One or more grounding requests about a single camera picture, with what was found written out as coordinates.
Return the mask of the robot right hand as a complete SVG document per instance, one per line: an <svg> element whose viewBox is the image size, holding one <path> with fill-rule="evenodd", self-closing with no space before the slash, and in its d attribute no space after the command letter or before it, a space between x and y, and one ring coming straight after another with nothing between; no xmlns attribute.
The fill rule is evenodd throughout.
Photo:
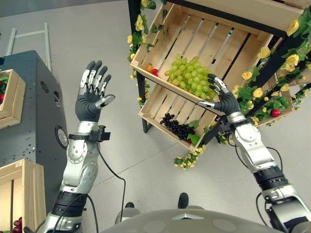
<svg viewBox="0 0 311 233"><path fill-rule="evenodd" d="M197 102L197 105L206 109L210 108L223 112L227 116L235 112L240 112L240 107L237 99L219 77L210 73L207 75L207 80L212 83L212 87L214 87L214 91L218 94L220 101L213 102L201 100Z"/></svg>

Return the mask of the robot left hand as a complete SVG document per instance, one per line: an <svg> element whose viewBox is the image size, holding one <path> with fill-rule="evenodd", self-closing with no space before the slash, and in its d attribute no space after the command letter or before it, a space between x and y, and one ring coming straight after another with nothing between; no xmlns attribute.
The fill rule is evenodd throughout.
<svg viewBox="0 0 311 233"><path fill-rule="evenodd" d="M75 103L75 114L79 121L98 122L101 110L115 100L115 95L105 90L111 75L101 60L91 61L85 68Z"/></svg>

